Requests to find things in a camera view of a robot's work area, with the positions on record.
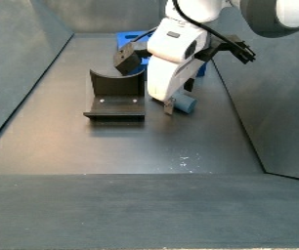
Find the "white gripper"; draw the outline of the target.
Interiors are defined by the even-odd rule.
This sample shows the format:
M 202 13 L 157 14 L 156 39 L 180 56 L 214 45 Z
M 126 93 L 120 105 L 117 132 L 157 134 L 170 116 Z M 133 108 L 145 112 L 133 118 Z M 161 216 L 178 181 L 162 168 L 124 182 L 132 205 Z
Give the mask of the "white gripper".
M 174 92 L 184 84 L 184 90 L 193 91 L 192 78 L 202 62 L 194 54 L 208 45 L 209 34 L 185 21 L 164 18 L 149 38 L 148 92 L 164 102 L 164 113 L 173 114 Z

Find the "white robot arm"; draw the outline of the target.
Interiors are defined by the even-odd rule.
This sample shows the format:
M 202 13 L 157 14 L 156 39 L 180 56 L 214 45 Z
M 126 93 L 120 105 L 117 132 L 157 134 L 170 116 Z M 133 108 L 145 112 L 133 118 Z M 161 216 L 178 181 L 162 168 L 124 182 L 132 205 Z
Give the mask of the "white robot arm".
M 196 101 L 180 94 L 192 89 L 198 70 L 220 51 L 243 62 L 255 52 L 240 38 L 224 36 L 208 24 L 225 8 L 235 8 L 256 34 L 267 38 L 299 31 L 299 0 L 168 0 L 165 17 L 148 42 L 149 96 L 164 103 L 164 112 L 176 108 L 189 113 Z

